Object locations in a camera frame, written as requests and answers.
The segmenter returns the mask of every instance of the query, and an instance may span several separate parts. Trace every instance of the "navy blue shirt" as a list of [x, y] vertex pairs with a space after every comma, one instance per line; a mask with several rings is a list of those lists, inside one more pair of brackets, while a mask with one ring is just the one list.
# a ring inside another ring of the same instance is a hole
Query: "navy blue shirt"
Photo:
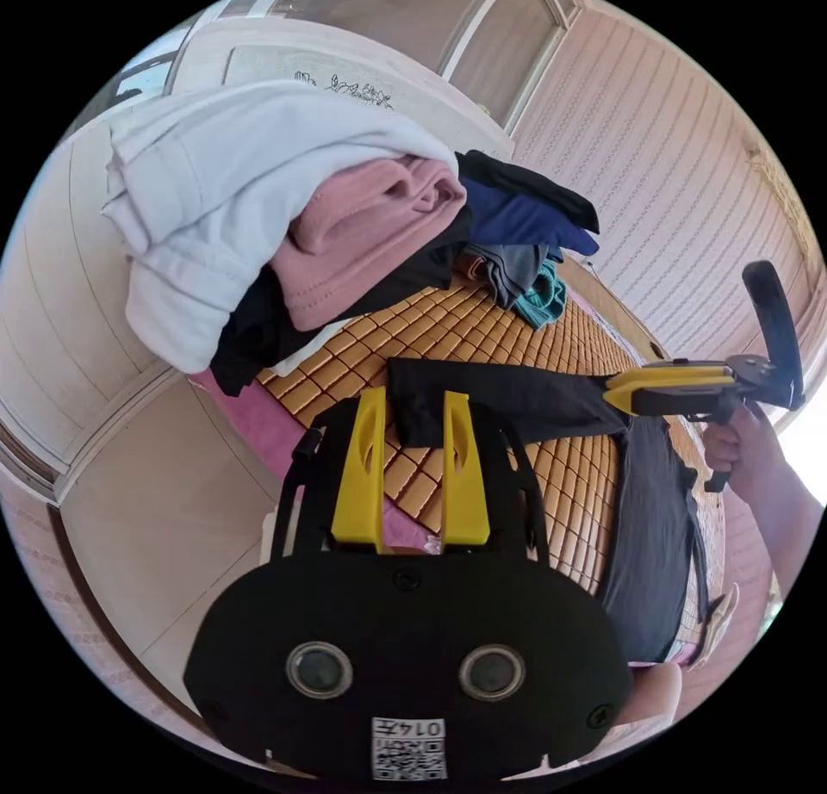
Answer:
[[600, 248], [594, 238], [576, 226], [559, 208], [528, 194], [504, 191], [460, 176], [473, 215], [470, 242], [476, 245], [548, 245], [549, 257], [563, 261], [557, 249], [586, 257]]

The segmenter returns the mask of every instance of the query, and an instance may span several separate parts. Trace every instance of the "screw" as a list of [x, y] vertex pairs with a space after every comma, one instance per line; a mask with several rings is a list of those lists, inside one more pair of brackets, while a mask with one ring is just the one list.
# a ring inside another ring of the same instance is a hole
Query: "screw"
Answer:
[[604, 728], [609, 718], [614, 713], [614, 708], [611, 705], [598, 705], [589, 715], [586, 720], [586, 725], [593, 730]]
[[217, 719], [219, 722], [225, 723], [230, 717], [224, 710], [221, 703], [215, 702], [214, 699], [205, 699], [201, 703], [201, 710], [210, 718]]
[[402, 568], [394, 573], [394, 585], [397, 590], [404, 593], [416, 590], [420, 586], [422, 579], [416, 570], [411, 568]]

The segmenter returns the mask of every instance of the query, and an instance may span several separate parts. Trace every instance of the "pink blanket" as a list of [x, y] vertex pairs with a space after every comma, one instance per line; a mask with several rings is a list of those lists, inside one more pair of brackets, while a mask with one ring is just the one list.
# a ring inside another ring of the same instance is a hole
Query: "pink blanket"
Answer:
[[440, 235], [464, 203], [462, 184], [432, 159], [377, 159], [334, 174], [270, 261], [295, 328], [336, 320]]
[[[230, 398], [218, 389], [212, 372], [190, 375], [190, 381], [208, 392], [233, 428], [277, 478], [290, 468], [291, 453], [304, 427], [264, 387], [253, 383]], [[384, 542], [389, 547], [408, 547], [436, 552], [436, 537], [385, 499]]]

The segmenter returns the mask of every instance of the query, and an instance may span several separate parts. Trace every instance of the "teal cloth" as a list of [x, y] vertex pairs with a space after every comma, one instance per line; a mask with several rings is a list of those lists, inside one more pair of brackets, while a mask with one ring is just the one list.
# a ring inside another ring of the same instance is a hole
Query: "teal cloth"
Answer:
[[532, 287], [517, 299], [514, 311], [535, 329], [554, 323], [566, 307], [566, 284], [557, 276], [557, 264], [546, 258]]

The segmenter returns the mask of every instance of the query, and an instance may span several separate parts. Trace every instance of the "folded clothes pile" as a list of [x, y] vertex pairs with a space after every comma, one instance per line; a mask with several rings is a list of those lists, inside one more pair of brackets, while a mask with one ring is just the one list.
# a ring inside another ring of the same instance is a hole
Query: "folded clothes pile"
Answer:
[[127, 321], [229, 395], [358, 315], [448, 288], [468, 256], [543, 326], [563, 313], [562, 249], [597, 248], [574, 192], [303, 83], [165, 96], [115, 119], [111, 142], [102, 212], [131, 260]]
[[513, 308], [535, 328], [553, 323], [565, 307], [555, 266], [563, 249], [587, 257], [599, 249], [588, 233], [600, 231], [594, 206], [536, 171], [481, 152], [457, 160], [474, 218], [457, 270], [485, 282], [498, 306]]

